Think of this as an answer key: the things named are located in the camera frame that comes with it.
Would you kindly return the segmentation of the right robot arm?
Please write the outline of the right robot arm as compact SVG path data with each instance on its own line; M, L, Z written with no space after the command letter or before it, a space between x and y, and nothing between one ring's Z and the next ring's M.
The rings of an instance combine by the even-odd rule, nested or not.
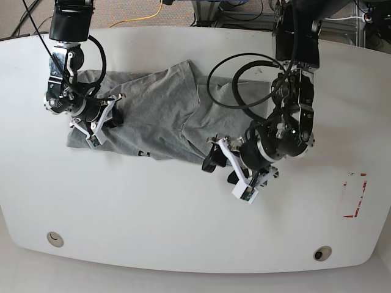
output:
M107 140L103 127L114 128L123 123L115 104L125 95L97 98L106 76L107 60L100 42L89 34L93 11L93 1L55 1L49 38L57 44L49 54L50 76L44 107L56 115L71 115L70 126L81 131L88 145L96 148ZM102 61L100 76L90 83L78 81L78 71L84 63L81 43L88 40L97 46Z

